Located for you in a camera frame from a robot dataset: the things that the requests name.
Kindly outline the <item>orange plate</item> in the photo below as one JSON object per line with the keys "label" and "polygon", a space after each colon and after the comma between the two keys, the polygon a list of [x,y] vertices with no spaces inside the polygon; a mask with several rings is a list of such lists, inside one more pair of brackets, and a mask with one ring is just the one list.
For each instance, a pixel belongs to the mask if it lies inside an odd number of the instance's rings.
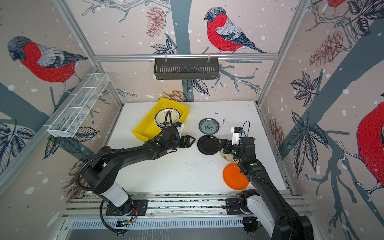
{"label": "orange plate", "polygon": [[228,164],[224,168],[223,179],[229,188],[236,191],[242,191],[249,185],[248,179],[241,173],[236,163]]}

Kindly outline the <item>cream plate black brushstroke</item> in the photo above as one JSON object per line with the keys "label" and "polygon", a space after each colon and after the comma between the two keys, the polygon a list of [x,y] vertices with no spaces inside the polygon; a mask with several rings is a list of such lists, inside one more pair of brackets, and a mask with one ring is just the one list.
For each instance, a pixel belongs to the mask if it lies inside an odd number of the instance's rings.
{"label": "cream plate black brushstroke", "polygon": [[181,118],[181,114],[176,109],[167,108],[159,111],[155,115],[155,124],[158,128],[169,127],[175,122],[178,122]]}

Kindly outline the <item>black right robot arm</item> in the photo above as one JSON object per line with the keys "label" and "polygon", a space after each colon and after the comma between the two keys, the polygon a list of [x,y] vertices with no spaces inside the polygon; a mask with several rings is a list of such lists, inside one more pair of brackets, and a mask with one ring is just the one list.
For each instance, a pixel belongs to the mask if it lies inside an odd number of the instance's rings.
{"label": "black right robot arm", "polygon": [[272,183],[266,168],[257,159],[255,138],[242,137],[235,144],[218,139],[219,152],[230,154],[240,172],[256,189],[256,195],[247,194],[246,208],[261,222],[272,240],[313,240],[314,232],[307,216],[300,216],[282,197]]}

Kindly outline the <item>blue floral green plate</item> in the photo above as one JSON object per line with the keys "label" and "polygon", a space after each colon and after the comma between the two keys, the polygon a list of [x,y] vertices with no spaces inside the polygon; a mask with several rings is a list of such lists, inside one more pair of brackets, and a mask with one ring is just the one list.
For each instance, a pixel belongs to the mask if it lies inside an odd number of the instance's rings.
{"label": "blue floral green plate", "polygon": [[220,125],[215,119],[205,118],[199,122],[199,130],[204,135],[214,135],[219,131],[219,129]]}

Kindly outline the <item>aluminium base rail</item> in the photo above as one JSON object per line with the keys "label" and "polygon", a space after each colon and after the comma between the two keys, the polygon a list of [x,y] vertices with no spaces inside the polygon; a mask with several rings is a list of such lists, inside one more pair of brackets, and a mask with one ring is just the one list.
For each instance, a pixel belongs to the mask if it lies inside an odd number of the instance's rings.
{"label": "aluminium base rail", "polygon": [[133,210],[123,216],[109,203],[87,193],[71,200],[62,216],[69,229],[155,230],[244,227],[258,222],[237,193],[134,195]]}

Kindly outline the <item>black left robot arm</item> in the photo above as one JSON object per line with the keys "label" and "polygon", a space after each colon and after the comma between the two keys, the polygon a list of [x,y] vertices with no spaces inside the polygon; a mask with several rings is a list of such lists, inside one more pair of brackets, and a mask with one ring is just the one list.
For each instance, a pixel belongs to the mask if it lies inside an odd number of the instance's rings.
{"label": "black left robot arm", "polygon": [[196,138],[181,135],[177,125],[166,127],[142,146],[128,149],[111,149],[106,146],[88,162],[83,164],[75,177],[77,187],[91,191],[117,208],[130,206],[132,200],[117,182],[121,169],[143,161],[157,160],[178,149],[189,148]]}

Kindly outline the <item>yellow plastic bin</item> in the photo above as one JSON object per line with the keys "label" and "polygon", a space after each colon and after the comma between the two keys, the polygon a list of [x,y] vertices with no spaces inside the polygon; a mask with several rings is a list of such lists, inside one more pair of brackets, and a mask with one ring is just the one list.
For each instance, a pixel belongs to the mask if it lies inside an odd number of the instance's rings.
{"label": "yellow plastic bin", "polygon": [[184,123],[189,114],[189,107],[173,100],[160,99],[134,128],[133,135],[144,142],[155,137],[162,130],[167,111],[171,111],[173,123]]}

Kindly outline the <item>black glossy plate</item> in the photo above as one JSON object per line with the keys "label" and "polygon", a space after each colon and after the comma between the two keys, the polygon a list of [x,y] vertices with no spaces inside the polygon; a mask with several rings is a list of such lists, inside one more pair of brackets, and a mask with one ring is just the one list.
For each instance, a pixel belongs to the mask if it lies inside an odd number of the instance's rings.
{"label": "black glossy plate", "polygon": [[204,135],[199,138],[198,150],[207,156],[216,154],[219,151],[220,141],[215,136]]}

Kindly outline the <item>cream plate under right gripper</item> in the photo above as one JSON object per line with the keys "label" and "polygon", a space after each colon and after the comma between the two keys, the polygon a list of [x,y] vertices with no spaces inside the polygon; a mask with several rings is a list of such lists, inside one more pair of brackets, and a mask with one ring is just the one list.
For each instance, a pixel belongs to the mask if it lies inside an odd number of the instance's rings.
{"label": "cream plate under right gripper", "polygon": [[223,159],[225,159],[228,162],[235,162],[233,155],[231,154],[224,154],[223,152],[220,152]]}

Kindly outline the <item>aluminium frame post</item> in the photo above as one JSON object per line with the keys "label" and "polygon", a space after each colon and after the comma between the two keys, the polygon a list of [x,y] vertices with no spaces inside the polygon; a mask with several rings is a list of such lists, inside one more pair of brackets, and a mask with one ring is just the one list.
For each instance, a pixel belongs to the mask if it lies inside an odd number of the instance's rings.
{"label": "aluminium frame post", "polygon": [[272,83],[274,79],[277,76],[277,73],[283,63],[283,60],[289,50],[289,47],[295,37],[295,34],[301,24],[301,21],[306,13],[306,9],[309,5],[309,0],[301,0],[298,1],[297,6],[295,7],[295,14],[293,15],[292,21],[289,25],[289,28],[286,32],[285,38],[282,42],[282,45],[278,52],[278,58],[274,61],[274,64],[271,68],[271,71],[268,75],[268,78],[263,86],[263,89],[261,91],[261,94],[258,99],[258,107],[261,107],[262,104],[265,102],[267,94],[272,86]]}

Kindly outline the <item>black hanging basket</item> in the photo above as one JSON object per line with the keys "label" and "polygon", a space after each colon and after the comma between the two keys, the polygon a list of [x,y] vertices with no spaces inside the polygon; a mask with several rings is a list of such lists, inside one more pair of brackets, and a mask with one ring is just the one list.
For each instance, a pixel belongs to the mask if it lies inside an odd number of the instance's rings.
{"label": "black hanging basket", "polygon": [[156,59],[157,80],[214,80],[219,77],[218,58]]}

